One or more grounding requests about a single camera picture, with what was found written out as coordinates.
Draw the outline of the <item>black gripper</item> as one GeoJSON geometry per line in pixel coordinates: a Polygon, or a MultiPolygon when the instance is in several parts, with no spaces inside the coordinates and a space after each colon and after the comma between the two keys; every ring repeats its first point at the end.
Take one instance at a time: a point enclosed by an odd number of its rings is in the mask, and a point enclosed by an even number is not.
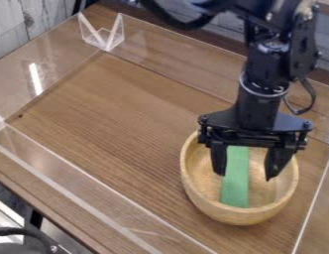
{"type": "Polygon", "coordinates": [[[305,149],[313,123],[298,117],[302,110],[291,115],[279,111],[289,90],[289,81],[258,84],[242,77],[235,104],[199,116],[198,142],[211,149],[213,168],[219,176],[227,171],[229,146],[267,148],[267,181],[279,175],[294,153],[305,149]]]}

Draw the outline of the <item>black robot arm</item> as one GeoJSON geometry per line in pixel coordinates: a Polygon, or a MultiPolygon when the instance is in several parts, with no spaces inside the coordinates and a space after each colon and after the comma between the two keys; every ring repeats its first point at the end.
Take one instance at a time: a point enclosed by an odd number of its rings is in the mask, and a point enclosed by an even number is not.
{"type": "Polygon", "coordinates": [[[231,146],[267,150],[265,177],[275,178],[294,154],[305,149],[313,123],[299,117],[307,108],[278,111],[289,103],[290,84],[299,82],[310,98],[315,90],[307,74],[317,68],[321,52],[315,43],[319,6],[315,0],[187,0],[201,16],[185,22],[157,0],[139,0],[167,25],[182,30],[205,27],[215,16],[231,12],[245,20],[247,58],[239,78],[237,103],[199,117],[198,142],[211,150],[214,172],[227,173],[231,146]]]}

